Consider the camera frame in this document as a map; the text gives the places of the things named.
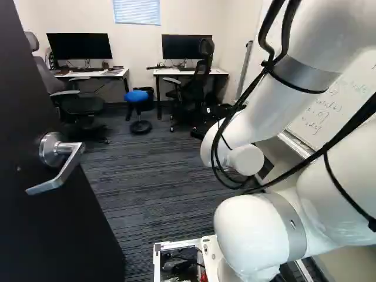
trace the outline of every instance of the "black monitor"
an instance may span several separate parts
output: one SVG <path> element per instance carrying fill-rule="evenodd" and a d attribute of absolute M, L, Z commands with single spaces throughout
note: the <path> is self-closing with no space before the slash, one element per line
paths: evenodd
<path fill-rule="evenodd" d="M 112 59 L 106 33 L 47 33 L 56 60 Z"/>
<path fill-rule="evenodd" d="M 163 59 L 203 59 L 199 46 L 204 38 L 212 36 L 162 34 Z"/>

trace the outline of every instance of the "chair armrest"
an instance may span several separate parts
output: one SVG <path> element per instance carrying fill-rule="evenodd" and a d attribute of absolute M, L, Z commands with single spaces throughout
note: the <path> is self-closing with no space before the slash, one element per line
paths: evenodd
<path fill-rule="evenodd" d="M 90 79 L 90 77 L 88 76 L 77 76 L 76 78 L 71 78 L 70 80 L 68 81 L 75 81 L 75 80 L 88 80 Z"/>
<path fill-rule="evenodd" d="M 172 84 L 175 84 L 175 85 L 181 85 L 182 84 L 182 82 L 180 80 L 177 80 L 175 78 L 163 78 L 163 80 L 165 82 L 172 83 Z"/>
<path fill-rule="evenodd" d="M 60 96 L 60 95 L 77 95 L 78 93 L 80 93 L 78 90 L 67 90 L 67 91 L 60 91 L 60 92 L 56 92 L 54 94 L 51 94 L 49 95 L 50 97 L 54 97 L 54 96 Z"/>

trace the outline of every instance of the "blue stool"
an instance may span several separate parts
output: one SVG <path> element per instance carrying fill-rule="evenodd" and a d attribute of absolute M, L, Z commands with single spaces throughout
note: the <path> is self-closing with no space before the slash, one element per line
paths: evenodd
<path fill-rule="evenodd" d="M 137 111 L 138 120 L 130 125 L 130 131 L 134 134 L 147 134 L 152 129 L 153 126 L 147 120 L 141 120 L 141 104 L 149 98 L 146 91 L 133 90 L 125 93 L 124 100 L 129 103 L 129 111 L 126 120 L 130 120 L 133 108 Z"/>

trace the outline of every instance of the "stool base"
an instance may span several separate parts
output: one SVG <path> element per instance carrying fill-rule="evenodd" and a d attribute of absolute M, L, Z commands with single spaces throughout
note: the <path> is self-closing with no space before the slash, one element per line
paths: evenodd
<path fill-rule="evenodd" d="M 153 126 L 147 120 L 133 122 L 130 125 L 130 131 L 134 134 L 147 134 L 153 129 Z"/>

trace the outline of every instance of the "door handle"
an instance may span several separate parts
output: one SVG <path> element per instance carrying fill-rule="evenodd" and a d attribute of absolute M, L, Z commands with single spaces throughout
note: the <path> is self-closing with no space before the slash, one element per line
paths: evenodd
<path fill-rule="evenodd" d="M 28 195 L 36 195 L 61 187 L 79 164 L 80 156 L 85 150 L 85 144 L 82 142 L 62 142 L 62 140 L 63 136 L 59 132 L 50 132 L 42 138 L 39 145 L 39 157 L 45 165 L 59 167 L 64 158 L 67 155 L 69 157 L 56 177 L 26 189 Z"/>

